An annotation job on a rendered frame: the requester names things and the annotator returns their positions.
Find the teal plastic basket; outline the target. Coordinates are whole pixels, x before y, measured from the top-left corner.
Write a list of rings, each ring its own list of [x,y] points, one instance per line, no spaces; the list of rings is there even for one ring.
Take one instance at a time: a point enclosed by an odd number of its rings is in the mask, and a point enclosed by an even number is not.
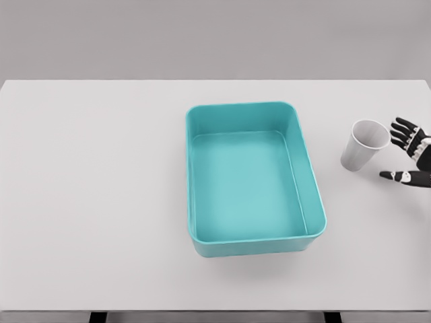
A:
[[[187,225],[206,258],[300,252],[327,216],[295,107],[208,104],[185,116]]]

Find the white paper cup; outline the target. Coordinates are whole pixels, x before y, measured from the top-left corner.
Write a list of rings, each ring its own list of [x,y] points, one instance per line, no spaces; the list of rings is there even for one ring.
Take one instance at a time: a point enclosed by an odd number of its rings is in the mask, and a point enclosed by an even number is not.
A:
[[[351,172],[357,172],[390,142],[391,135],[386,126],[375,120],[357,120],[351,127],[341,155],[341,165]]]

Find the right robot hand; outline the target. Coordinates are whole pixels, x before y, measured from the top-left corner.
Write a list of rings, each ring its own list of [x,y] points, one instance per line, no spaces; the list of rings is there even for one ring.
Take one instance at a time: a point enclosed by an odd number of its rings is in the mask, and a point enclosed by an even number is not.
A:
[[[431,135],[401,117],[391,123],[390,134],[391,143],[406,152],[417,170],[381,171],[379,176],[405,186],[431,188]]]

